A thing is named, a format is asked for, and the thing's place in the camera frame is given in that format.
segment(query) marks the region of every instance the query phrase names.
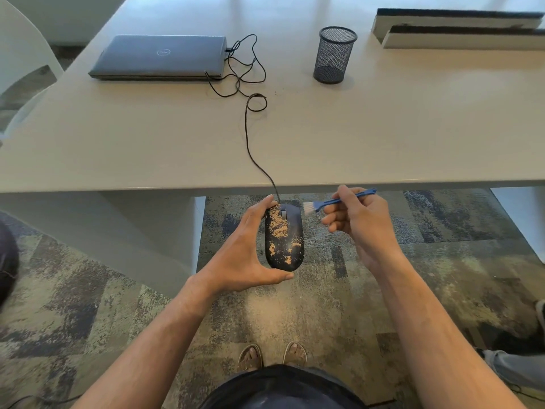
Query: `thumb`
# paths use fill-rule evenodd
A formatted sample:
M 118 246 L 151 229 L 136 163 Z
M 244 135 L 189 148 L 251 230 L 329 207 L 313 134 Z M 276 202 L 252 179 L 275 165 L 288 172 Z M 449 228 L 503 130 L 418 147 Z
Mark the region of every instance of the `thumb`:
M 348 186 L 346 185 L 340 185 L 337 193 L 339 194 L 339 198 L 341 201 L 346 205 L 348 208 L 348 213 L 350 214 L 350 211 L 354 211 L 356 209 L 361 209 L 363 206 L 356 196 L 354 192 L 352 192 Z
M 279 284 L 286 280 L 291 280 L 294 277 L 293 273 L 282 271 L 277 268 L 263 267 L 262 285 Z

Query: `brush handle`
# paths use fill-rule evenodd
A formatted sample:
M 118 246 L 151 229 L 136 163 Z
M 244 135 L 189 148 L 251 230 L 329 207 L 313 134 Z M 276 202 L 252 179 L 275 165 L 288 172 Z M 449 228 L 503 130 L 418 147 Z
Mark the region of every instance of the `brush handle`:
M 377 188 L 371 188 L 371 189 L 368 189 L 366 191 L 362 191 L 362 192 L 358 192 L 356 194 L 356 196 L 359 198 L 360 196 L 365 196 L 365 195 L 374 195 L 377 193 Z M 341 200 L 339 198 L 337 199 L 330 199 L 329 201 L 324 201 L 322 202 L 322 206 L 326 206 L 326 205 L 333 205 L 333 204 L 338 204 L 339 202 L 341 202 Z

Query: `chair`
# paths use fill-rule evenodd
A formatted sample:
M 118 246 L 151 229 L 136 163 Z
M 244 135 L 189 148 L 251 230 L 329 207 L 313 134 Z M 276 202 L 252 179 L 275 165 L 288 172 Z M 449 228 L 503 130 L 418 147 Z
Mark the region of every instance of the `chair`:
M 6 0 L 0 0 L 0 94 L 30 72 L 48 65 L 57 80 L 63 69 L 40 30 Z M 32 97 L 10 120 L 0 139 L 24 118 L 44 96 L 47 88 Z

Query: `laptop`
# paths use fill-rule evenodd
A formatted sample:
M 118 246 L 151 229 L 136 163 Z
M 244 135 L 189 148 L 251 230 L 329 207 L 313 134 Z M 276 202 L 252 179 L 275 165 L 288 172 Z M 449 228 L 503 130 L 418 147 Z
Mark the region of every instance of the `laptop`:
M 101 80 L 206 80 L 221 78 L 224 36 L 118 35 L 89 75 Z

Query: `wall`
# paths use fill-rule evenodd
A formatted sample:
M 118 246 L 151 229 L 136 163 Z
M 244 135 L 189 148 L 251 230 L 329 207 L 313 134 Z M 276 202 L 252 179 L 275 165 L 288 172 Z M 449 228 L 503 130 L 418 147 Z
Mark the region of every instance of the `wall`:
M 53 45 L 85 45 L 125 0 L 8 0 Z

